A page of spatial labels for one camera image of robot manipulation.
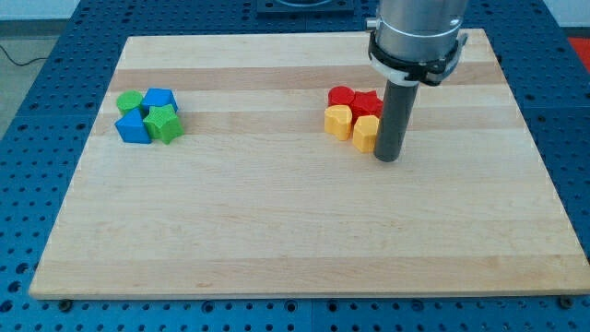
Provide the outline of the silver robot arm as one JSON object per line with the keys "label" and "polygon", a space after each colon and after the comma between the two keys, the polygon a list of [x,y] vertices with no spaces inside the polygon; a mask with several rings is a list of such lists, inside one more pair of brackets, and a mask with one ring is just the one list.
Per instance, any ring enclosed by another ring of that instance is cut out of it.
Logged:
{"label": "silver robot arm", "polygon": [[467,0],[381,0],[375,43],[402,61],[443,58],[454,48],[466,7]]}

